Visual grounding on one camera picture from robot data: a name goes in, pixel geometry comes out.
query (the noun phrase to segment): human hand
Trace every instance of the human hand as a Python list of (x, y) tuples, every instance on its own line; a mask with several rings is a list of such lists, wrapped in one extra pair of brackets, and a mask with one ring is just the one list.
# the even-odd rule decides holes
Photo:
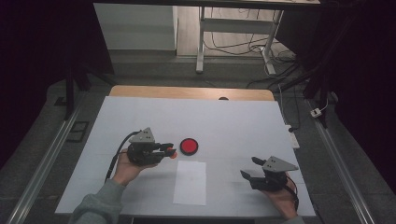
[(151, 164), (146, 166), (138, 166), (131, 163), (128, 159), (126, 151), (128, 149), (123, 149), (119, 155), (119, 160), (117, 162), (116, 173), (113, 176), (113, 180), (117, 183), (127, 186), (129, 182), (133, 181), (140, 172), (146, 168), (155, 167), (158, 164)]
[[(290, 189), (295, 191), (296, 187), (288, 178), (288, 183), (286, 184)], [(294, 197), (285, 189), (281, 189), (278, 191), (265, 191), (261, 190), (262, 193), (267, 195), (267, 197), (271, 200), (274, 207), (279, 211), (285, 219), (291, 219), (297, 217), (297, 212), (294, 205)]]

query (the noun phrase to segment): wall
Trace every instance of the wall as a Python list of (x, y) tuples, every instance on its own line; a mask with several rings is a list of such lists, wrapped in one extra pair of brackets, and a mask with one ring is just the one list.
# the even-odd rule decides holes
[(107, 49), (175, 50), (177, 7), (94, 4)]

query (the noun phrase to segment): wooden edge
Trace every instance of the wooden edge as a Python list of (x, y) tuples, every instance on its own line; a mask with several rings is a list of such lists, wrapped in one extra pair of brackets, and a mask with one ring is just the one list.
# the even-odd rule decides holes
[(242, 90), (191, 87), (154, 87), (154, 86), (114, 86), (109, 96), (174, 98), (218, 100), (226, 97), (229, 100), (241, 101), (274, 101), (274, 95), (268, 90)]

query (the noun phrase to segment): sheet of paper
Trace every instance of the sheet of paper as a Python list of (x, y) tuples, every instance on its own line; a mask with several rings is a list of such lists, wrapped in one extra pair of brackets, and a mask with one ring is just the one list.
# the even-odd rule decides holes
[(206, 162), (178, 162), (174, 203), (206, 205)]

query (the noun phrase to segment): gray sleeve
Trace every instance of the gray sleeve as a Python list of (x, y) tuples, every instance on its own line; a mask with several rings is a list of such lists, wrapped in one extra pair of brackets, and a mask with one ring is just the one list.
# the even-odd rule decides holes
[(74, 210), (69, 224), (74, 223), (117, 223), (122, 209), (120, 202), (125, 187), (109, 179), (96, 194), (84, 197)]
[(302, 217), (294, 217), (285, 222), (282, 222), (282, 224), (304, 224), (304, 221)]

